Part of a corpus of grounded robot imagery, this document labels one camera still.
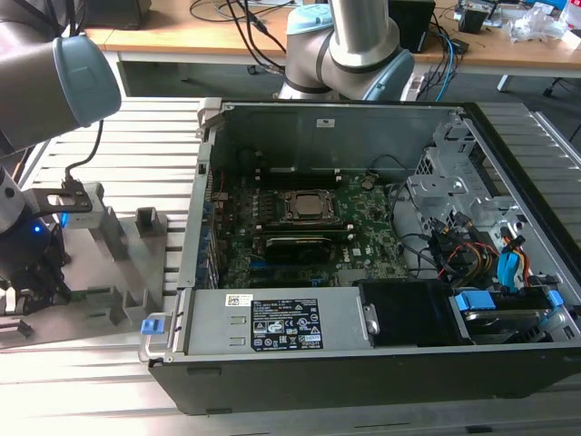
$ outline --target label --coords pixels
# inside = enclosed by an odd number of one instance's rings
[[[252,304],[251,293],[229,293],[226,295],[226,306],[246,306]]]
[[[335,120],[333,118],[320,118],[317,120],[317,127],[320,129],[332,129],[335,127]]]
[[[253,301],[251,347],[256,352],[322,349],[317,300]]]

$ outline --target power supply label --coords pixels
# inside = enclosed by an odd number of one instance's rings
[[[322,349],[317,300],[254,300],[251,347],[256,352]]]

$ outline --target desk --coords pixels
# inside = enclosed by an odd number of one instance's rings
[[[192,0],[153,0],[143,30],[113,30],[100,46],[123,83],[122,61],[175,62],[179,64],[254,64],[233,23],[206,23],[190,16]],[[458,23],[449,19],[455,0],[437,0],[436,15],[448,32],[470,44],[459,71],[475,74],[536,75],[581,77],[581,51],[573,51],[560,41],[530,41],[512,44],[501,29],[484,28],[480,35],[461,34]],[[196,9],[198,15],[220,18],[211,5]],[[286,43],[286,22],[290,9],[283,8],[264,16],[269,31]],[[283,63],[281,50],[268,38],[254,32],[255,41],[275,62]],[[424,74],[441,59],[441,47],[434,38],[424,52],[416,54],[415,74]]]

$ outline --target metal handle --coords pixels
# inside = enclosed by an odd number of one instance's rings
[[[164,326],[170,325],[170,322],[168,321],[168,318],[172,318],[172,316],[169,313],[165,313],[165,312],[154,312],[154,313],[150,313],[147,318],[145,318],[145,320],[150,320],[150,321],[162,321]],[[159,359],[162,358],[165,353],[170,349],[169,347],[169,341],[165,344],[165,349],[162,352],[152,352],[150,350],[150,347],[152,345],[152,334],[144,334],[142,337],[142,340],[140,341],[139,344],[139,351],[138,351],[138,356],[139,356],[139,360],[143,363],[148,362],[151,359]]]

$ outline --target black box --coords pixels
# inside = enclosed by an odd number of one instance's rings
[[[137,30],[152,6],[152,0],[85,0],[87,25]]]
[[[435,7],[434,0],[389,0],[389,17],[399,27],[401,48],[421,52]]]

